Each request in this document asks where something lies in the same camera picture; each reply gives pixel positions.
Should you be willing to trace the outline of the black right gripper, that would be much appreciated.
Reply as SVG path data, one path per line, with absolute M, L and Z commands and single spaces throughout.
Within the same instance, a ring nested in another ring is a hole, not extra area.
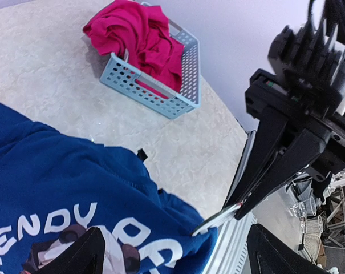
M 322 182 L 345 168 L 345 117 L 305 114 L 275 76 L 262 69 L 250 78 L 245 96 L 247 112 L 259 119 L 259 126 L 245 170 L 226 204 L 242 204 L 236 220 L 298 171 Z

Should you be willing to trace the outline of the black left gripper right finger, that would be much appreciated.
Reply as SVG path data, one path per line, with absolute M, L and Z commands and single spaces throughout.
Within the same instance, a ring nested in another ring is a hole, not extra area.
M 295 253 L 261 224 L 251 226 L 246 242 L 252 273 L 326 273 L 325 270 Z

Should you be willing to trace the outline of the blue printed t-shirt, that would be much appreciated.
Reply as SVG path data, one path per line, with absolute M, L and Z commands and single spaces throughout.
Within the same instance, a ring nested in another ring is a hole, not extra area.
M 34 243 L 99 228 L 102 273 L 201 273 L 217 231 L 159 189 L 139 155 L 64 135 L 0 103 L 0 273 L 28 273 Z

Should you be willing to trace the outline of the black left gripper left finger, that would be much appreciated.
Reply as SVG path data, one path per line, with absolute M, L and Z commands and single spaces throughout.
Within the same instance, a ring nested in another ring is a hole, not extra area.
M 31 246 L 28 273 L 102 273 L 104 251 L 99 228 L 66 228 L 58 238 Z

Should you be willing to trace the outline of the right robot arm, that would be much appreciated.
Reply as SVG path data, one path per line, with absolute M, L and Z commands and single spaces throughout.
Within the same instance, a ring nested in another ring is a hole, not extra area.
M 259 120 L 247 165 L 227 200 L 246 216 L 300 171 L 318 182 L 345 168 L 345 1 L 326 1 L 271 43 L 272 72 L 257 70 L 246 110 Z

